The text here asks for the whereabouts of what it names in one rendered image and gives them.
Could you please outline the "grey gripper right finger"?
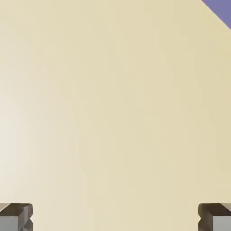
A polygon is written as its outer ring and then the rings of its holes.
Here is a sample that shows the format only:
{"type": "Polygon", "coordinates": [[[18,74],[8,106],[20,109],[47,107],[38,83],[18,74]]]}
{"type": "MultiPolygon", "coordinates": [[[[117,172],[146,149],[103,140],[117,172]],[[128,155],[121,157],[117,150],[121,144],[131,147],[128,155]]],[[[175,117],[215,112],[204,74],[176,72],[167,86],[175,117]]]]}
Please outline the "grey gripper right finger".
{"type": "Polygon", "coordinates": [[[231,203],[200,203],[198,231],[231,231],[231,203]]]}

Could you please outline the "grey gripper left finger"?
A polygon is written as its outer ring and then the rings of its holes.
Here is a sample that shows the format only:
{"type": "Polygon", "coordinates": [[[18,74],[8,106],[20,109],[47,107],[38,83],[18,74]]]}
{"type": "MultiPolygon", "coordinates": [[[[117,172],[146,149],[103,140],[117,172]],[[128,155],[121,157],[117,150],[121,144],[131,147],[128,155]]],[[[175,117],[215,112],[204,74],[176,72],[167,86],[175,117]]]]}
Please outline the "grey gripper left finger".
{"type": "Polygon", "coordinates": [[[0,203],[0,231],[33,231],[31,203],[0,203]]]}

